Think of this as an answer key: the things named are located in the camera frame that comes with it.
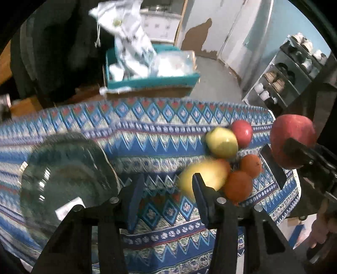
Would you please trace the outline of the right human hand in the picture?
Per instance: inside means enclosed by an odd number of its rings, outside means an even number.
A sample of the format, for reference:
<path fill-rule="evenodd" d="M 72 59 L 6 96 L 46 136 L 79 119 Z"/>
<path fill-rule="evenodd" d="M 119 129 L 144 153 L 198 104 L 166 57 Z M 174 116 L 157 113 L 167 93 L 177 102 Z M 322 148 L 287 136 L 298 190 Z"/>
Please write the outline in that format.
<path fill-rule="evenodd" d="M 327 213 L 328 206 L 329 201 L 324 199 L 308 236 L 310 248 L 314 248 L 317 244 L 324 244 L 329 233 L 336 234 L 336 218 Z"/>

